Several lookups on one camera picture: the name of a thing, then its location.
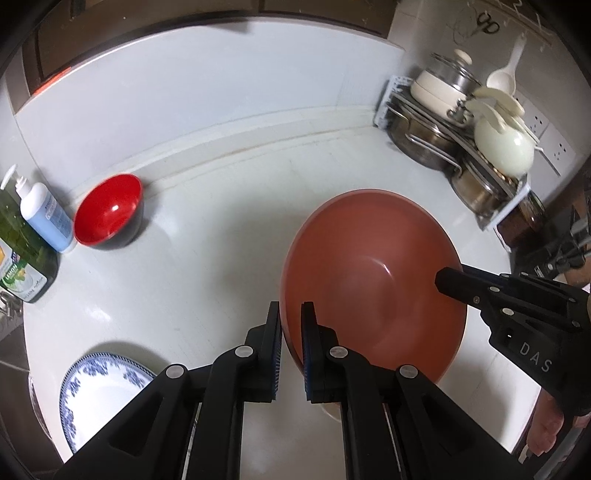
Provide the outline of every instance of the white spatula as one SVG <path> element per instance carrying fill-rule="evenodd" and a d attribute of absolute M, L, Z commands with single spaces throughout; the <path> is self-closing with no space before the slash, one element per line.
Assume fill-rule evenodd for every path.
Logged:
<path fill-rule="evenodd" d="M 515 40 L 515 45 L 513 46 L 513 51 L 511 52 L 511 57 L 509 58 L 509 63 L 506 67 L 495 70 L 488 76 L 486 80 L 487 87 L 502 90 L 511 96 L 515 95 L 515 91 L 517 90 L 517 83 L 515 82 L 515 69 L 517 68 L 517 64 L 521 59 L 521 54 L 525 48 L 526 40 L 527 39 L 525 38 L 524 33 L 517 37 L 517 40 Z"/>

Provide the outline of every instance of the white countertop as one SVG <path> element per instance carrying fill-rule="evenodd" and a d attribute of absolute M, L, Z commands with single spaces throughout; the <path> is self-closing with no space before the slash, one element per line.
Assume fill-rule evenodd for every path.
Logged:
<path fill-rule="evenodd" d="M 241 344 L 278 300 L 283 260 L 298 228 L 335 195 L 359 188 L 402 194 L 441 223 L 462 263 L 509 271 L 495 234 L 479 230 L 445 177 L 401 154 L 375 128 L 279 142 L 266 153 L 225 158 L 219 168 L 208 164 L 182 178 L 147 199 L 149 222 L 135 242 L 107 252 L 76 247 L 62 258 L 48 293 L 25 307 L 35 390 L 64 460 L 71 453 L 59 391 L 78 358 L 111 351 L 160 372 L 176 362 L 209 364 Z M 511 449 L 539 387 L 488 337 L 479 312 L 469 308 L 462 344 L 440 386 Z M 243 431 L 245 480 L 345 478 L 340 424 L 306 402 L 285 345 L 277 401 L 247 404 Z"/>

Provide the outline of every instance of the wooden cabinet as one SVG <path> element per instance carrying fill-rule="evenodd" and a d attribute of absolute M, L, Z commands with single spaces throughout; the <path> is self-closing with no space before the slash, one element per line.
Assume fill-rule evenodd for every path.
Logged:
<path fill-rule="evenodd" d="M 262 0 L 261 12 L 347 24 L 388 36 L 396 0 Z"/>
<path fill-rule="evenodd" d="M 258 0 L 62 0 L 29 42 L 36 43 L 43 81 L 77 59 L 153 31 L 257 11 Z"/>

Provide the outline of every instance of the blue and white plate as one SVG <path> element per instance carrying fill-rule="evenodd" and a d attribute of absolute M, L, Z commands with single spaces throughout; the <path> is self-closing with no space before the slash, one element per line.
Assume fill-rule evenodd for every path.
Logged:
<path fill-rule="evenodd" d="M 117 415 L 155 375 L 113 353 L 83 356 L 70 367 L 60 391 L 61 428 L 76 453 Z"/>

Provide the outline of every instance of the bottle label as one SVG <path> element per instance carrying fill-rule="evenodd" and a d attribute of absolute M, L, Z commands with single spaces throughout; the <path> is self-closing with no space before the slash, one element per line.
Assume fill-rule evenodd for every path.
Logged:
<path fill-rule="evenodd" d="M 45 210 L 45 218 L 53 223 L 63 236 L 69 237 L 72 233 L 72 220 L 70 220 L 64 209 L 57 204 L 55 197 L 48 193 L 41 208 Z"/>
<path fill-rule="evenodd" d="M 58 252 L 63 252 L 74 238 L 72 220 L 50 192 L 35 215 L 26 220 Z"/>
<path fill-rule="evenodd" d="M 0 238 L 0 281 L 10 293 L 31 301 L 47 283 L 47 279 Z"/>

